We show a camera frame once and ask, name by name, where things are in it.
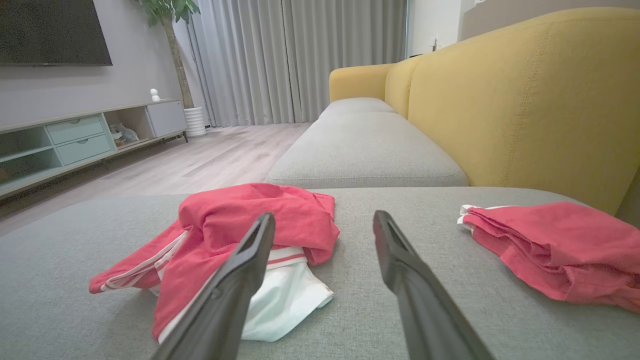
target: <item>light green drawer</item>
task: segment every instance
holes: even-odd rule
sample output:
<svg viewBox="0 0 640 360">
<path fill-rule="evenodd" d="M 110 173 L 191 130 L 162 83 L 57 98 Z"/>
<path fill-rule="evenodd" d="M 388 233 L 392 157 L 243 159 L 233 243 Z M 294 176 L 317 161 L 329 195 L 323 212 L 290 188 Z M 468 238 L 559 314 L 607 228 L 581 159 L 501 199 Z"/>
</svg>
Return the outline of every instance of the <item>light green drawer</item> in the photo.
<svg viewBox="0 0 640 360">
<path fill-rule="evenodd" d="M 104 133 L 101 121 L 100 116 L 96 115 L 47 125 L 47 130 L 53 143 L 58 145 L 59 143 Z"/>
<path fill-rule="evenodd" d="M 68 143 L 58 147 L 58 154 L 65 165 L 73 164 L 77 161 L 91 158 L 111 151 L 111 146 L 106 135 L 99 135 L 93 138 Z"/>
</svg>

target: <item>tree trunk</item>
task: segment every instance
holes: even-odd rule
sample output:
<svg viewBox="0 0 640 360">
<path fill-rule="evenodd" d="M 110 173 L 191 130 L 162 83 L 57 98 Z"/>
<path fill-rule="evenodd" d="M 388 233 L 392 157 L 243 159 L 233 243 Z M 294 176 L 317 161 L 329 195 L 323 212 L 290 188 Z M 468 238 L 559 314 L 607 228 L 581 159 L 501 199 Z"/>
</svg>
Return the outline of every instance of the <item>tree trunk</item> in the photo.
<svg viewBox="0 0 640 360">
<path fill-rule="evenodd" d="M 173 65 L 175 66 L 175 71 L 178 74 L 178 83 L 180 83 L 180 91 L 182 92 L 182 105 L 185 109 L 191 109 L 194 108 L 193 99 L 191 98 L 189 83 L 187 82 L 187 74 L 184 72 L 184 64 L 182 63 L 182 57 L 180 56 L 178 40 L 176 40 L 175 33 L 173 32 L 172 20 L 173 19 L 171 17 L 160 18 L 160 22 L 166 32 L 166 38 L 169 40 L 169 48 L 171 49 Z"/>
</svg>

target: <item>tv stand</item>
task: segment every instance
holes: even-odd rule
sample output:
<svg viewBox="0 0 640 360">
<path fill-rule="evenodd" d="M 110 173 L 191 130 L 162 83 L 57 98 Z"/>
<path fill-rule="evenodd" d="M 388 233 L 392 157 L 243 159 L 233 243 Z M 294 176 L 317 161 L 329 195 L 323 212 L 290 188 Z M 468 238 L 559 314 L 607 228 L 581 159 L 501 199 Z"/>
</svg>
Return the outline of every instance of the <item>tv stand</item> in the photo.
<svg viewBox="0 0 640 360">
<path fill-rule="evenodd" d="M 109 125 L 139 140 L 116 145 Z M 0 127 L 0 199 L 98 161 L 186 136 L 180 101 L 168 99 Z"/>
</svg>

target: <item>white cabinet door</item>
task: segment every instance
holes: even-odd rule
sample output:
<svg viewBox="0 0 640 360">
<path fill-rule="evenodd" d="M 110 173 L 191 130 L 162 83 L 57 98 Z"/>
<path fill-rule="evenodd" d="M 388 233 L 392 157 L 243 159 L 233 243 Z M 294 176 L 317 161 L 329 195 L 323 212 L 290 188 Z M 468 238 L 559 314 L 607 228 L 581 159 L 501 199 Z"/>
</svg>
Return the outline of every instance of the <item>white cabinet door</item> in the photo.
<svg viewBox="0 0 640 360">
<path fill-rule="evenodd" d="M 180 101 L 147 105 L 147 112 L 157 138 L 187 129 Z"/>
</svg>

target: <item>white figurine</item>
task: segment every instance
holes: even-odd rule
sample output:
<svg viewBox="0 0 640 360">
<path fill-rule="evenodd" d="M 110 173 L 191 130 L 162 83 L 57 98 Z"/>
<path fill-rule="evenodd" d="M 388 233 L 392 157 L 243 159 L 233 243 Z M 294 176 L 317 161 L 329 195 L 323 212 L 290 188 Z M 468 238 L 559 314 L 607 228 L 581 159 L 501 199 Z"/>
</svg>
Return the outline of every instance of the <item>white figurine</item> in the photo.
<svg viewBox="0 0 640 360">
<path fill-rule="evenodd" d="M 158 90 L 151 89 L 151 101 L 160 101 L 160 96 L 158 96 Z"/>
</svg>

